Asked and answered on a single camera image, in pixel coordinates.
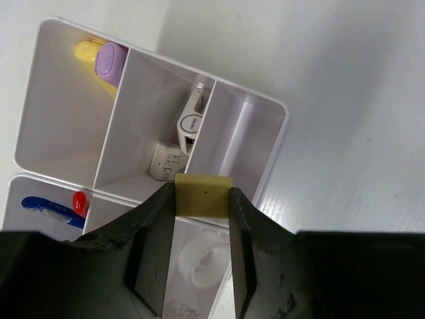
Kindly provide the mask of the small yellow eraser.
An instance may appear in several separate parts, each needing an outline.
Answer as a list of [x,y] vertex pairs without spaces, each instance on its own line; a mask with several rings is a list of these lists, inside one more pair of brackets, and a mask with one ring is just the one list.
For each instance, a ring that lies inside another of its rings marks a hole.
[[228,176],[178,173],[176,216],[227,219],[233,180]]

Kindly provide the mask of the pastel purple highlighter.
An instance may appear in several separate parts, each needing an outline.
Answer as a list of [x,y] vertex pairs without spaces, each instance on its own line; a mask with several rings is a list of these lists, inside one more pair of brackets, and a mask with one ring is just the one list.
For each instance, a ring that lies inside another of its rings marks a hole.
[[128,50],[117,43],[108,42],[101,46],[95,60],[95,73],[114,87],[120,85]]

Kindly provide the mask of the pastel yellow highlighter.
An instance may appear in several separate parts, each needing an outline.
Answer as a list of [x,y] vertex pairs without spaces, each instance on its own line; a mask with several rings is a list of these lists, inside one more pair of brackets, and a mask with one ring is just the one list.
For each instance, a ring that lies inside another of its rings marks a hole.
[[96,57],[105,42],[100,39],[82,41],[74,47],[74,56],[90,76],[111,96],[116,98],[118,89],[102,80],[95,72]]

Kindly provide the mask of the red pen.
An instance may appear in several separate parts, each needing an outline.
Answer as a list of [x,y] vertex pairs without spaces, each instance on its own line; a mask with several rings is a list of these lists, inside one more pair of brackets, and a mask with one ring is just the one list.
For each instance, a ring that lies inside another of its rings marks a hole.
[[82,218],[86,218],[90,207],[88,196],[81,191],[77,191],[72,196],[72,207],[74,212]]

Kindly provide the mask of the beige white eraser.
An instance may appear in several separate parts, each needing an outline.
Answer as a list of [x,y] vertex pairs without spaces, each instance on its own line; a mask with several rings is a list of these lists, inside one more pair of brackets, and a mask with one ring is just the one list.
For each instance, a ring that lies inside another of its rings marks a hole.
[[148,174],[157,181],[174,181],[177,173],[183,173],[189,160],[180,146],[157,142]]

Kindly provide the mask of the clear tape roll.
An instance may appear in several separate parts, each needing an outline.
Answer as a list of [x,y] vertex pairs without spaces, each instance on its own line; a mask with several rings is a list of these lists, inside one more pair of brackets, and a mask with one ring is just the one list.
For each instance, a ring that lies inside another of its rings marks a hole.
[[229,262],[229,242],[220,233],[204,231],[183,247],[177,268],[189,286],[207,290],[221,281]]

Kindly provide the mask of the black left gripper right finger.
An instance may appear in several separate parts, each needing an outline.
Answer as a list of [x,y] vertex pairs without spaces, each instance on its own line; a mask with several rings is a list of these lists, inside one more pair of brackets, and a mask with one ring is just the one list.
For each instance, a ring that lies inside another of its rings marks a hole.
[[300,231],[229,197],[237,318],[423,318],[424,235]]

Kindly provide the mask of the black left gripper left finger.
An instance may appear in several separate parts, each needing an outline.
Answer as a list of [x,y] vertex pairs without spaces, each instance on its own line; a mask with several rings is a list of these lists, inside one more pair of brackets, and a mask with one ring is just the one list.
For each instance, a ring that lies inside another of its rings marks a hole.
[[175,226],[175,186],[75,241],[1,234],[2,318],[160,318]]

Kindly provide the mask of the pink white stapler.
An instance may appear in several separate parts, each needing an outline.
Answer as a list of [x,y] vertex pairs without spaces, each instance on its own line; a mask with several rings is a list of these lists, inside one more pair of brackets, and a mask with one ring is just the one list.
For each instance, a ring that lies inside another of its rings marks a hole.
[[191,154],[195,145],[210,94],[211,90],[208,88],[195,88],[177,121],[179,145],[187,156]]

